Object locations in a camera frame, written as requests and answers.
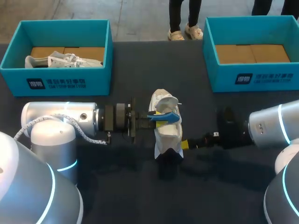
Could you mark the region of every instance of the black table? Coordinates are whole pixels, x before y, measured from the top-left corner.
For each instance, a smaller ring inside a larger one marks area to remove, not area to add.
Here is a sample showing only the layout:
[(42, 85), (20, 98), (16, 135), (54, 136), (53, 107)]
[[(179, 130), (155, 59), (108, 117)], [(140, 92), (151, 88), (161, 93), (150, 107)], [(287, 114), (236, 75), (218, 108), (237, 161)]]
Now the black table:
[[(0, 60), (7, 45), (0, 45)], [(213, 94), (202, 42), (115, 42), (108, 97), (14, 98), (0, 80), (0, 131), (14, 136), (22, 107), (30, 101), (82, 101), (98, 104), (137, 99), (147, 110), (152, 93), (164, 88), (182, 103), (183, 138), (216, 130), (215, 110), (231, 106), (240, 119), (253, 111), (298, 99), (298, 91)], [(29, 145), (29, 140), (21, 138)], [(79, 141), (78, 188), (84, 224), (264, 224), (264, 192), (274, 177), (280, 149), (242, 147), (184, 151), (177, 175), (161, 179), (154, 161), (153, 131), (139, 131), (132, 146), (113, 134), (112, 146)]]

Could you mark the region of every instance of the blue cardboard box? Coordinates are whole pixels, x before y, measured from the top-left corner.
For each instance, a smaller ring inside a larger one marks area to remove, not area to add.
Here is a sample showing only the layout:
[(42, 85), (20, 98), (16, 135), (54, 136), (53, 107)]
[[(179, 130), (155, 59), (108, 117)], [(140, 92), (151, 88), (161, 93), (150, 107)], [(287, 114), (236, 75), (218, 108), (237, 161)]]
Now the blue cardboard box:
[[(281, 44), (290, 63), (220, 64), (215, 45)], [(203, 53), (213, 92), (299, 90), (299, 24), (293, 16), (206, 19)]]
[[(105, 47), (103, 67), (25, 69), (33, 47)], [(108, 95), (112, 62), (108, 20), (21, 21), (0, 72), (16, 97)]]

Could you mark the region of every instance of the shoe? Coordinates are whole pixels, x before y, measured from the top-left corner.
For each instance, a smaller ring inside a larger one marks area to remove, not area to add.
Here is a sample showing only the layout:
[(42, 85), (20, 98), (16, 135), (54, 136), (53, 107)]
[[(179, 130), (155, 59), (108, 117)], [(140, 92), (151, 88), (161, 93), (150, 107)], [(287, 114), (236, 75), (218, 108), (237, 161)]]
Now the shoe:
[(94, 59), (86, 59), (74, 54), (61, 54), (54, 51), (49, 57), (25, 58), (25, 68), (75, 68), (75, 67), (102, 67), (103, 62)]
[(182, 158), (183, 150), (181, 147), (182, 141), (182, 118), (178, 110), (178, 99), (172, 96), (168, 91), (159, 89), (152, 95), (149, 111), (157, 111), (159, 113), (174, 112), (179, 115), (178, 122), (173, 124), (162, 125), (157, 127), (155, 131), (155, 159), (165, 153), (169, 148), (172, 148)]
[(168, 40), (170, 41), (183, 41), (185, 40), (183, 38), (182, 32), (179, 31), (175, 31), (173, 33), (170, 32), (170, 30), (168, 31)]
[(203, 32), (198, 27), (198, 25), (195, 25), (193, 27), (189, 27), (189, 24), (186, 24), (185, 27), (185, 33), (188, 34), (192, 40), (202, 40)]

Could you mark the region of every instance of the sneaker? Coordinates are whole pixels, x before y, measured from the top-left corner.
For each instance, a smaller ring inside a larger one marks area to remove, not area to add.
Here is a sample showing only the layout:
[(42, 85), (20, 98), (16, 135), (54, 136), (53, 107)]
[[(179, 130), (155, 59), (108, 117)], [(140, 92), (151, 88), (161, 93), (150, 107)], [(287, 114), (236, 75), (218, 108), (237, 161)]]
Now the sneaker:
[[(178, 99), (172, 96), (164, 89), (156, 90), (149, 104), (149, 111), (157, 111), (159, 113), (174, 112), (180, 116), (178, 110)], [(182, 118), (173, 124), (162, 125), (155, 129), (156, 144), (155, 144), (155, 159), (172, 148), (182, 158), (183, 150), (181, 147), (182, 141)]]
[(173, 33), (170, 32), (170, 30), (168, 31), (168, 40), (170, 41), (183, 41), (183, 35), (182, 32), (179, 31), (175, 31)]
[(103, 62), (94, 59), (86, 59), (74, 54), (61, 54), (54, 51), (49, 57), (25, 58), (25, 68), (75, 68), (75, 67), (102, 67)]
[(198, 25), (195, 25), (193, 27), (189, 27), (189, 24), (186, 24), (185, 27), (185, 33), (188, 34), (192, 40), (202, 40), (203, 32), (198, 27)]

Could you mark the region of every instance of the person's legs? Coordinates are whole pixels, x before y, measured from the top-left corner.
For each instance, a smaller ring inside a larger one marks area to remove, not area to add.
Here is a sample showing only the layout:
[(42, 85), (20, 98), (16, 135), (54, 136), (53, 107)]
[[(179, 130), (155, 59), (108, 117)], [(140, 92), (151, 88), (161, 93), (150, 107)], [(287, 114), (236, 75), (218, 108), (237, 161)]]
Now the person's legs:
[(189, 27), (193, 27), (198, 22), (201, 0), (189, 0)]
[(171, 33), (180, 30), (181, 6), (183, 0), (169, 0), (169, 20)]
[(252, 15), (267, 15), (270, 11), (272, 0), (255, 0)]
[(297, 20), (299, 18), (299, 0), (285, 0), (281, 14), (293, 15)]
[(185, 32), (192, 40), (201, 40), (203, 33), (197, 26), (201, 0), (189, 0), (189, 22), (186, 24)]

